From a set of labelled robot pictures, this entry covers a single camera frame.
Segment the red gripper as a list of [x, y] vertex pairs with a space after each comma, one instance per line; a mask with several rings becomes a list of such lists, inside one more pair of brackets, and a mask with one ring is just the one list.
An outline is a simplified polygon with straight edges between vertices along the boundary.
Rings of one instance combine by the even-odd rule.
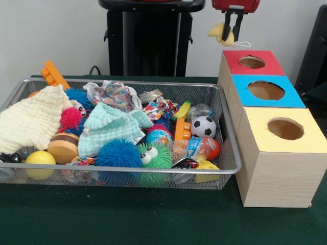
[[[226, 41], [230, 33], [230, 10], [242, 10], [244, 13], [254, 13], [260, 4], [260, 0], [212, 0], [212, 7], [225, 13], [225, 22], [222, 32], [222, 40]], [[233, 27], [234, 41], [238, 41], [243, 13], [236, 12], [237, 15], [235, 26]]]

